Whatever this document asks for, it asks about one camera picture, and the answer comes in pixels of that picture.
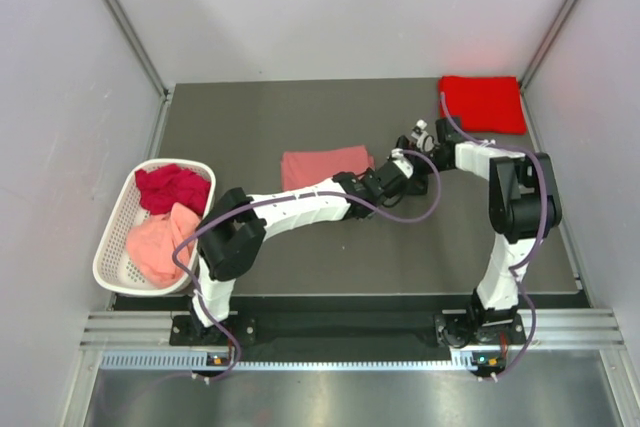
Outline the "salmon pink t shirt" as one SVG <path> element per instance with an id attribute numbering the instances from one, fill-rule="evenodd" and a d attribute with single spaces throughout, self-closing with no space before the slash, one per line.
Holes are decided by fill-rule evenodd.
<path id="1" fill-rule="evenodd" d="M 374 158 L 364 145 L 328 151 L 287 151 L 281 158 L 284 191 L 313 186 L 340 172 L 361 174 L 374 167 Z"/>

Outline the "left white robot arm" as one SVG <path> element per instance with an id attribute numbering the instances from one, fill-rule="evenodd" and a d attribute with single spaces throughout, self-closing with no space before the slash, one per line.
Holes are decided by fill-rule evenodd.
<path id="1" fill-rule="evenodd" d="M 308 225 L 366 219 L 408 195 L 424 195 L 432 168 L 415 152 L 396 149 L 362 174 L 339 172 L 315 185 L 269 195 L 227 191 L 198 226 L 199 289 L 192 331 L 205 343 L 226 334 L 235 281 L 253 266 L 263 243 Z"/>

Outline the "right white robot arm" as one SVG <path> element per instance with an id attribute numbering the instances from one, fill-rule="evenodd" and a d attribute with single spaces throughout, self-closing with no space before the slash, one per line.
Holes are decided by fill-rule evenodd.
<path id="1" fill-rule="evenodd" d="M 527 155 L 521 148 L 498 147 L 490 140 L 470 140 L 461 134 L 457 117 L 436 122 L 437 135 L 420 120 L 396 147 L 417 151 L 431 162 L 411 156 L 414 165 L 411 194 L 426 192 L 428 176 L 459 170 L 488 182 L 488 215 L 494 243 L 484 277 L 474 289 L 462 319 L 451 320 L 442 339 L 460 348 L 469 343 L 492 342 L 516 325 L 519 288 L 531 252 L 541 246 L 562 220 L 562 206 L 548 154 Z"/>

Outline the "folded red t shirt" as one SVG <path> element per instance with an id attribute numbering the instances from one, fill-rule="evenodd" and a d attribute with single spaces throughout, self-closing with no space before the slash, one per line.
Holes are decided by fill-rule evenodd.
<path id="1" fill-rule="evenodd" d="M 527 132 L 515 77 L 444 76 L 438 82 L 449 114 L 468 132 L 524 135 Z"/>

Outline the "white plastic laundry basket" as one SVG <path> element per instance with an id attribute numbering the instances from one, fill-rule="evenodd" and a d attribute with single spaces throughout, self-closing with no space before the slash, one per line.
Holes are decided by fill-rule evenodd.
<path id="1" fill-rule="evenodd" d="M 126 240 L 131 229 L 152 216 L 139 204 L 140 192 L 135 183 L 135 171 L 138 169 L 153 171 L 168 164 L 176 164 L 194 171 L 211 182 L 204 213 L 198 215 L 200 220 L 213 204 L 216 177 L 213 170 L 204 163 L 185 159 L 159 158 L 144 161 L 136 166 L 125 180 L 93 261 L 93 275 L 96 282 L 111 292 L 134 297 L 161 297 L 174 294 L 190 283 L 188 275 L 184 273 L 183 277 L 172 286 L 155 288 L 142 276 L 126 251 Z"/>

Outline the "crimson crumpled t shirt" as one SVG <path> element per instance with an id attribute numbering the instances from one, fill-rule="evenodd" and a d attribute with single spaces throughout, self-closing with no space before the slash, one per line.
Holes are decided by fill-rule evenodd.
<path id="1" fill-rule="evenodd" d="M 196 215 L 204 213 L 211 182 L 198 173 L 168 164 L 153 171 L 138 169 L 134 177 L 140 192 L 139 204 L 151 215 L 169 213 L 176 203 Z"/>

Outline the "light pink t shirt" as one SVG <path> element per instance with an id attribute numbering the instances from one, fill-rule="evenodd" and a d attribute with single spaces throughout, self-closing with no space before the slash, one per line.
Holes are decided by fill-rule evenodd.
<path id="1" fill-rule="evenodd" d="M 131 229 L 126 251 L 142 276 L 155 288 L 172 286 L 183 277 L 184 272 L 174 263 L 172 255 L 199 223 L 197 214 L 175 203 L 168 213 L 152 215 Z"/>

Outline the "right aluminium frame post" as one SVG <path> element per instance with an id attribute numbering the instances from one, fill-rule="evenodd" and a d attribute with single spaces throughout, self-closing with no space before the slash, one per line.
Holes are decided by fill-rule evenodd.
<path id="1" fill-rule="evenodd" d="M 521 94 L 526 92 L 527 88 L 535 79 L 580 1 L 581 0 L 562 0 L 559 9 L 535 49 L 531 60 L 528 62 L 523 74 L 519 77 L 519 90 Z"/>

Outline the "aluminium frame post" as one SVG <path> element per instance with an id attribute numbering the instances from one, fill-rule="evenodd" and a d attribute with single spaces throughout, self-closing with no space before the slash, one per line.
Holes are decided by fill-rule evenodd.
<path id="1" fill-rule="evenodd" d="M 535 79 L 580 1 L 581 0 L 562 0 L 559 9 L 535 49 L 531 60 L 528 62 L 523 74 L 519 77 L 519 90 L 521 94 L 526 92 L 527 88 Z"/>
<path id="2" fill-rule="evenodd" d="M 120 0 L 102 1 L 154 90 L 160 97 L 166 97 L 169 93 L 169 88 L 165 85 L 165 82 L 162 80 L 158 70 L 154 66 Z"/>

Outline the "left aluminium frame post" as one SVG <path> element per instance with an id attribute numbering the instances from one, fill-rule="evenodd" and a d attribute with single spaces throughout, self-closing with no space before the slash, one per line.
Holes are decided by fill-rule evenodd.
<path id="1" fill-rule="evenodd" d="M 169 93 L 169 88 L 165 85 L 165 82 L 162 80 L 158 70 L 154 66 L 120 0 L 102 1 L 154 90 L 160 97 L 166 97 Z"/>

